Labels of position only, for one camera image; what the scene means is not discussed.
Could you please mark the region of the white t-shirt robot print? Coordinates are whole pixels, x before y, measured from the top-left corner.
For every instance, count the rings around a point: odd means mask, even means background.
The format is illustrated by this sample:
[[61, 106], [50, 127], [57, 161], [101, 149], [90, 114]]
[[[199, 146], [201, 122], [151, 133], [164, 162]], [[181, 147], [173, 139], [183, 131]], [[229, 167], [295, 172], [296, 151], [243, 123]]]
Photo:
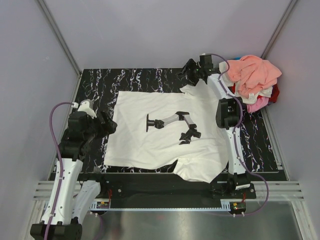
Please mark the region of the white t-shirt robot print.
[[[179, 93], [120, 91], [114, 107], [115, 133], [107, 141], [104, 164], [158, 169], [175, 164], [173, 172], [186, 181], [210, 183], [227, 166], [228, 153], [216, 124], [218, 98], [203, 81], [186, 85]], [[162, 120], [178, 111], [188, 112], [200, 132], [181, 144], [188, 130], [184, 121], [162, 129], [147, 128], [147, 119]]]

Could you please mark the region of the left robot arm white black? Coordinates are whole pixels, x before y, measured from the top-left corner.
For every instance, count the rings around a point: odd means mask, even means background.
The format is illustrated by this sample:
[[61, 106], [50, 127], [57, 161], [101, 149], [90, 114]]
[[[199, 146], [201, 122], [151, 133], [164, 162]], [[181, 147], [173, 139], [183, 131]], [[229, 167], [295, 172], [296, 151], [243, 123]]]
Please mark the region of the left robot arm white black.
[[34, 223], [30, 235], [35, 240], [79, 240], [84, 218], [93, 200], [103, 198], [108, 186], [99, 175], [82, 183], [75, 193], [79, 174], [95, 139], [116, 131], [117, 124], [105, 111], [92, 117], [83, 110], [69, 115], [57, 151], [56, 175], [47, 204], [39, 223]]

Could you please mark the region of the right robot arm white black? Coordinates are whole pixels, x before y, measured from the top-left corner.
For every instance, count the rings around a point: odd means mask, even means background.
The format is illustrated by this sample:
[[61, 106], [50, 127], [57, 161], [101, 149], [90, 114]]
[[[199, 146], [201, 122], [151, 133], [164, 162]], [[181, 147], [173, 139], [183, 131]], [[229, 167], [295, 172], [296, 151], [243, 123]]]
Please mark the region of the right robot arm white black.
[[215, 121], [226, 142], [228, 153], [228, 179], [226, 193], [232, 198], [239, 198], [251, 191], [250, 171], [248, 170], [241, 145], [241, 124], [243, 121], [243, 101], [231, 91], [223, 76], [230, 69], [225, 60], [224, 69], [214, 68], [212, 56], [200, 56], [199, 62], [190, 58], [180, 71], [188, 78], [188, 83], [195, 86], [199, 80], [208, 84], [218, 97]]

